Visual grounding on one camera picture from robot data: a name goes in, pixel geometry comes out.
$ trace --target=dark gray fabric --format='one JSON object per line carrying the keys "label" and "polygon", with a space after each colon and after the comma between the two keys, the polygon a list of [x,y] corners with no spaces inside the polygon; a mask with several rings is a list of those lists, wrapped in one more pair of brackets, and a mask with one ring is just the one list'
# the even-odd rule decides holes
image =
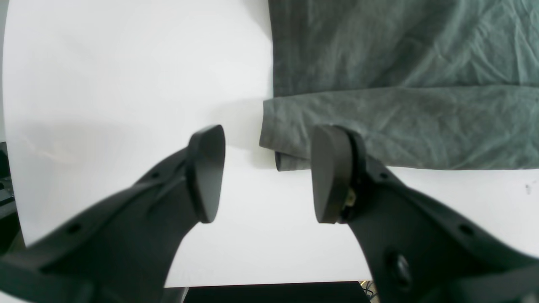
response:
{"label": "dark gray fabric", "polygon": [[539,167],[539,1],[269,5],[282,98],[264,103],[260,145],[287,154],[279,170],[308,168],[315,122],[359,131],[387,165]]}

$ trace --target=folded fabric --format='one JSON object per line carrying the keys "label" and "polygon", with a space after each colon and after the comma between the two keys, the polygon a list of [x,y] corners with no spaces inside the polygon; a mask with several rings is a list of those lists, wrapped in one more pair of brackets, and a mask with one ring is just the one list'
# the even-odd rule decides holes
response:
{"label": "folded fabric", "polygon": [[[487,92],[492,89],[510,90],[504,93],[504,97],[496,96],[493,100],[500,107],[501,100],[509,101],[510,96],[519,98],[521,95],[528,95],[530,89],[539,87],[539,1],[537,0],[271,0],[269,5],[273,37],[275,97],[380,87],[455,87],[455,92],[448,92],[447,98],[450,98],[452,95],[461,95],[463,86],[513,85],[522,87],[522,93],[515,91],[520,89],[518,87],[485,88]],[[314,119],[314,116],[318,116],[319,121],[357,123],[365,126],[366,129],[377,129],[369,125],[371,120],[365,120],[370,116],[377,116],[381,120],[392,117],[392,119],[398,118],[398,121],[408,119],[422,121],[416,124],[415,128],[392,122],[384,129],[378,129],[378,136],[387,138],[395,138],[396,133],[404,135],[405,133],[398,130],[402,128],[412,132],[398,141],[410,140],[406,138],[413,137],[415,134],[433,132],[433,129],[439,127],[436,118],[443,113],[438,110],[429,113],[429,108],[422,107],[423,114],[416,116],[414,112],[403,111],[397,104],[401,99],[393,95],[396,93],[394,89],[386,92],[388,99],[378,100],[378,102],[384,101],[386,107],[354,108],[353,98],[347,97],[347,105],[343,108],[343,112],[340,112],[342,107],[337,104],[317,107],[316,104],[320,104],[322,102],[320,98],[323,98],[318,95],[267,101],[264,105],[265,117],[260,138],[261,145],[277,151],[275,158],[279,170],[301,169],[308,168],[308,155],[305,152],[298,153],[298,151],[308,150],[308,146],[290,150],[287,155],[281,155],[282,146],[268,144],[265,134],[273,133],[272,142],[288,142],[298,147],[307,141],[291,142],[292,134],[307,131],[308,127],[302,125],[302,121],[306,117]],[[368,102],[365,98],[370,93],[357,91],[357,94],[359,104]],[[419,94],[418,98],[426,101],[423,93],[414,92],[413,94]],[[431,94],[442,98],[439,93],[429,91],[429,95]],[[485,95],[491,94],[467,92],[466,100],[476,102],[483,100]],[[331,102],[334,102],[338,98],[324,97],[323,99],[331,99]],[[411,99],[413,99],[412,96],[408,95],[406,102],[417,102]],[[296,104],[282,104],[287,101]],[[512,102],[528,105],[531,103],[529,98],[528,100],[512,100]],[[305,107],[298,108],[299,103]],[[463,106],[465,105],[459,103],[456,107],[463,108]],[[281,110],[278,114],[283,116],[277,116],[277,113],[272,112],[276,108]],[[497,113],[512,117],[511,121],[519,120],[517,113],[529,110],[526,107],[520,109],[510,105],[505,108],[506,112],[498,111]],[[296,116],[286,115],[283,113],[285,111],[295,112]],[[350,115],[350,113],[360,111],[361,115]],[[409,116],[395,117],[395,111],[400,114],[406,112]],[[463,115],[459,122],[459,127],[463,131],[475,129],[474,125],[463,124],[465,121],[471,123],[473,119],[469,119],[464,112],[459,112],[459,115]],[[529,116],[523,116],[520,120],[524,121],[527,117]],[[495,115],[491,115],[490,118],[490,123],[493,125],[497,125],[496,120],[509,119]],[[271,119],[283,121],[297,119],[297,121],[293,123],[293,126],[289,125],[290,134],[278,137],[280,132],[271,130],[273,125],[267,123]],[[481,125],[486,126],[487,122],[484,121]],[[524,127],[523,122],[516,123],[517,128]],[[536,128],[537,124],[527,127]],[[500,132],[499,136],[506,132],[511,133],[512,128]],[[410,154],[408,157],[405,154],[394,157],[395,161],[392,161],[391,165],[440,169],[539,167],[532,165],[537,162],[528,159],[529,154],[521,155],[521,159],[528,159],[525,161],[526,165],[523,164],[524,162],[513,160],[491,164],[476,162],[477,154],[465,153],[460,153],[462,158],[456,162],[445,161],[443,154],[427,160],[423,159],[423,156],[433,156],[434,150],[466,151],[470,150],[470,146],[449,147],[448,144],[460,144],[460,141],[447,140],[443,143],[445,141],[443,137],[432,136],[429,139],[431,141],[418,140],[423,142],[422,148],[425,150],[417,147],[414,149],[417,153]],[[495,146],[497,142],[505,141],[504,138],[494,135],[489,136],[489,140],[492,146]],[[535,138],[528,138],[528,140],[534,141]],[[392,145],[389,141],[380,142],[380,144]],[[477,147],[475,151],[479,152],[487,145]],[[396,149],[394,153],[399,152],[398,150],[405,153],[407,148]],[[516,149],[510,149],[510,151],[517,154],[521,152]]]}
{"label": "folded fabric", "polygon": [[388,87],[274,98],[264,101],[260,146],[285,154],[280,170],[308,168],[311,131],[322,123],[358,131],[389,166],[539,167],[539,88]]}

